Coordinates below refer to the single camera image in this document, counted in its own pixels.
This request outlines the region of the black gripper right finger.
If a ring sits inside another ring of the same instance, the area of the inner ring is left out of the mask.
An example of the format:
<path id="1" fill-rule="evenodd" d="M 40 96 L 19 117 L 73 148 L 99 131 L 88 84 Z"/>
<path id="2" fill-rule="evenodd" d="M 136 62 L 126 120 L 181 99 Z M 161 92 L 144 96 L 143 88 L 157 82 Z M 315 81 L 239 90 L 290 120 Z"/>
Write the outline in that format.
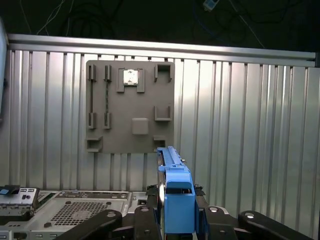
<path id="1" fill-rule="evenodd" d="M 195 232 L 199 240 L 309 240 L 310 237 L 253 210 L 233 217 L 221 206 L 209 205 L 203 188 L 195 190 Z"/>

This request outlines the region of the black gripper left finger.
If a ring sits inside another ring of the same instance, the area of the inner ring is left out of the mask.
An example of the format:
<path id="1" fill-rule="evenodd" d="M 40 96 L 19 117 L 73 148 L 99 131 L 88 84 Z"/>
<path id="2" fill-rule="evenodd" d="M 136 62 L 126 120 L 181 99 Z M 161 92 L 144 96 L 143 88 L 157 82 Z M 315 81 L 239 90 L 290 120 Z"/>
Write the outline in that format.
<path id="1" fill-rule="evenodd" d="M 161 240 L 158 214 L 158 186 L 146 189 L 145 205 L 122 216 L 107 209 L 58 236 L 57 240 Z"/>

